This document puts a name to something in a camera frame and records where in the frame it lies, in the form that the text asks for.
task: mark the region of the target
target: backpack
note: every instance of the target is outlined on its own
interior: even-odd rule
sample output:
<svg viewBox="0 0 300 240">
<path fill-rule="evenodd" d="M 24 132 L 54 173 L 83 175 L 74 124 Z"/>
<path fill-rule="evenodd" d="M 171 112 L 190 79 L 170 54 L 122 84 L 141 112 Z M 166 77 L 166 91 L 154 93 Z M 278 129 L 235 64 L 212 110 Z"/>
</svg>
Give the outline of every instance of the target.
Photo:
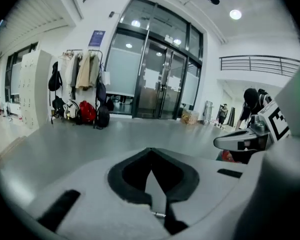
<svg viewBox="0 0 300 240">
<path fill-rule="evenodd" d="M 66 104 L 63 105 L 64 118 L 68 120 L 75 120 L 77 125 L 81 123 L 81 110 L 76 102 L 69 99 Z"/>
<path fill-rule="evenodd" d="M 82 123 L 92 123 L 97 115 L 95 108 L 85 100 L 82 101 L 79 106 Z"/>
<path fill-rule="evenodd" d="M 262 109 L 265 107 L 264 101 L 266 101 L 268 104 L 272 101 L 272 98 L 269 96 L 269 94 L 260 94 L 259 96 L 259 104 Z"/>
<path fill-rule="evenodd" d="M 102 82 L 98 82 L 96 86 L 95 99 L 99 100 L 103 105 L 107 100 L 106 87 Z"/>
<path fill-rule="evenodd" d="M 102 130 L 107 127 L 110 121 L 110 113 L 106 105 L 102 105 L 100 101 L 97 102 L 98 109 L 96 111 L 96 118 L 94 120 L 93 128 Z"/>
<path fill-rule="evenodd" d="M 115 109 L 115 104 L 112 101 L 112 99 L 108 99 L 108 101 L 106 102 L 106 107 L 108 108 L 109 111 L 114 111 Z"/>
<path fill-rule="evenodd" d="M 60 72 L 58 71 L 58 62 L 55 62 L 52 66 L 52 76 L 50 77 L 50 80 L 48 82 L 48 89 L 49 89 L 49 104 L 50 102 L 50 92 L 55 92 L 55 96 L 57 97 L 57 90 L 62 87 L 62 79 Z"/>
<path fill-rule="evenodd" d="M 58 96 L 55 96 L 55 99 L 52 101 L 52 107 L 54 108 L 54 117 L 58 118 L 59 116 L 63 117 L 65 114 L 65 109 L 64 109 L 64 101 L 62 98 L 59 98 Z"/>
</svg>

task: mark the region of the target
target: blue sign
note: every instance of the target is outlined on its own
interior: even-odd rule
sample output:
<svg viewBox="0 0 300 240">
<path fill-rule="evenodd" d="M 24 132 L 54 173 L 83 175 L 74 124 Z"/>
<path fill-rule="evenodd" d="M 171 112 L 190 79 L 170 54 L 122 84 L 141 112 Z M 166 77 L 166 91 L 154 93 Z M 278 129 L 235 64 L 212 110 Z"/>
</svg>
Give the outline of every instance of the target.
<svg viewBox="0 0 300 240">
<path fill-rule="evenodd" d="M 105 36 L 105 33 L 106 33 L 106 31 L 102 31 L 102 30 L 95 30 L 95 31 L 93 31 L 93 34 L 92 34 L 90 42 L 89 42 L 89 46 L 100 47 L 102 39 Z"/>
</svg>

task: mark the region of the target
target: gray floor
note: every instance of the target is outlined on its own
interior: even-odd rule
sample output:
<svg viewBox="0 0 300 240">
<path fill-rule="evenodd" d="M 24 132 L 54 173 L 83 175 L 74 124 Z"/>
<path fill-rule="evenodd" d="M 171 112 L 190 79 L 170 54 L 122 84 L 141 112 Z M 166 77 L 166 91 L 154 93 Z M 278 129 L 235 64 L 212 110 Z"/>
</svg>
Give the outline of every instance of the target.
<svg viewBox="0 0 300 240">
<path fill-rule="evenodd" d="M 174 120 L 115 119 L 103 130 L 55 120 L 32 133 L 0 162 L 0 187 L 21 207 L 81 165 L 145 147 L 215 160 L 214 138 L 225 131 Z"/>
</svg>

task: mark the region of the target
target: black rubber pad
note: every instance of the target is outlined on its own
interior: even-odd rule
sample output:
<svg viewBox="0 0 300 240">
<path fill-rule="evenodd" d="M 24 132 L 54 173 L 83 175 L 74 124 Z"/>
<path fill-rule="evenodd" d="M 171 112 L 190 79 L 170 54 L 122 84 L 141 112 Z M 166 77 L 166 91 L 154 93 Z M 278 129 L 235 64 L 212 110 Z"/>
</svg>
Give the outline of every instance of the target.
<svg viewBox="0 0 300 240">
<path fill-rule="evenodd" d="M 73 189 L 64 192 L 37 221 L 47 229 L 56 232 L 79 196 L 80 193 Z"/>
<path fill-rule="evenodd" d="M 224 175 L 227 175 L 227 176 L 230 176 L 230 177 L 234 177 L 234 178 L 238 178 L 238 179 L 242 175 L 242 172 L 235 171 L 235 170 L 228 170 L 228 169 L 219 169 L 217 171 L 217 173 L 224 174 Z"/>
</svg>

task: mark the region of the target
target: beige jacket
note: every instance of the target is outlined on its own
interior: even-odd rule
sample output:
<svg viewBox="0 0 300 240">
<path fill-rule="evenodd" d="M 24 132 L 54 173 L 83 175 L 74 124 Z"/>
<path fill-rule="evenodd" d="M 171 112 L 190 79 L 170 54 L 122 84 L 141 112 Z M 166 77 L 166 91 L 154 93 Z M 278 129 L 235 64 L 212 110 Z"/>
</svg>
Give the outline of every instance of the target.
<svg viewBox="0 0 300 240">
<path fill-rule="evenodd" d="M 81 66 L 76 78 L 75 88 L 89 87 L 89 73 L 90 73 L 90 53 L 85 52 L 81 61 Z"/>
<path fill-rule="evenodd" d="M 99 57 L 98 55 L 95 55 L 90 59 L 90 77 L 89 77 L 90 87 L 96 87 L 98 76 L 99 76 Z"/>
</svg>

